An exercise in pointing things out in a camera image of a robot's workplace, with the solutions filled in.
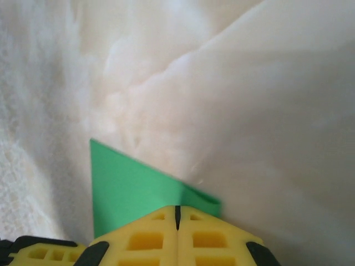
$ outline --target green plastic sheet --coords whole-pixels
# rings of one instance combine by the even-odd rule
[[[96,140],[90,146],[95,238],[164,206],[191,206],[220,216],[217,198]]]

